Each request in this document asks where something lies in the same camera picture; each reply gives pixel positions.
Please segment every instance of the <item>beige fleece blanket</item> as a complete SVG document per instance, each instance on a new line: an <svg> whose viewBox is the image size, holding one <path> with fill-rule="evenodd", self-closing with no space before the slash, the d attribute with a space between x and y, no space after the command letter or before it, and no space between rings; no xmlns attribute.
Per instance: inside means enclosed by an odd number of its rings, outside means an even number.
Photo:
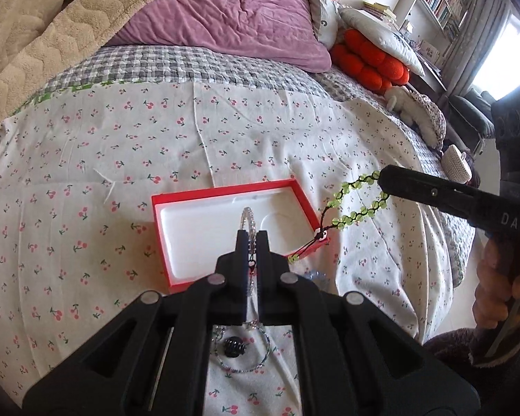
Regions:
<svg viewBox="0 0 520 416"><path fill-rule="evenodd" d="M0 0L0 124L152 0Z"/></svg>

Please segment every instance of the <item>black clamp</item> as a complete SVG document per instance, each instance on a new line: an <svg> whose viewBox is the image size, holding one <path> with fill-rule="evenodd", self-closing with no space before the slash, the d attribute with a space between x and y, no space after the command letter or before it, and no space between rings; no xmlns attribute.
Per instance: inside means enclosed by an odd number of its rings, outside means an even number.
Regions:
<svg viewBox="0 0 520 416"><path fill-rule="evenodd" d="M289 271L259 231L259 320L292 325L302 412L473 416L475 390L364 296L320 291ZM245 322L248 234L214 274L180 294L147 291L66 358L23 400L48 416L202 415L213 325Z"/></svg>

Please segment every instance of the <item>woven basket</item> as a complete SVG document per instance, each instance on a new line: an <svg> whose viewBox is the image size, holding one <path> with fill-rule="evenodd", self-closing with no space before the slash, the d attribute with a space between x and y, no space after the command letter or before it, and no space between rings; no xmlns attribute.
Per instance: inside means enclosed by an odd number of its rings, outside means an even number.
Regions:
<svg viewBox="0 0 520 416"><path fill-rule="evenodd" d="M472 179L472 170L466 161L466 153L461 153L454 145L443 154L441 167L447 178L456 183L465 184Z"/></svg>

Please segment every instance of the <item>person's hand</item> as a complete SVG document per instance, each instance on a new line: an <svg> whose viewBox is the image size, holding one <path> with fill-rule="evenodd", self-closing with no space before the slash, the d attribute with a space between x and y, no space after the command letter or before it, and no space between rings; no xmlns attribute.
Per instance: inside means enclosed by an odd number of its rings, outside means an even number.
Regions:
<svg viewBox="0 0 520 416"><path fill-rule="evenodd" d="M509 280L497 272L498 262L497 244L489 240L477 266L480 284L476 288L476 301L472 307L479 328L496 328L499 321L505 321L509 316L506 302L511 297L520 298L520 276L511 286Z"/></svg>

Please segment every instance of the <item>window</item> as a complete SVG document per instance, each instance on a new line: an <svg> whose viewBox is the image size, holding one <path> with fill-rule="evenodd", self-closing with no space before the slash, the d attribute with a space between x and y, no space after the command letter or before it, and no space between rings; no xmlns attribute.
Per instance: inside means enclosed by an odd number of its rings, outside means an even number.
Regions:
<svg viewBox="0 0 520 416"><path fill-rule="evenodd" d="M520 86L520 20L511 16L477 73L473 86L500 99Z"/></svg>

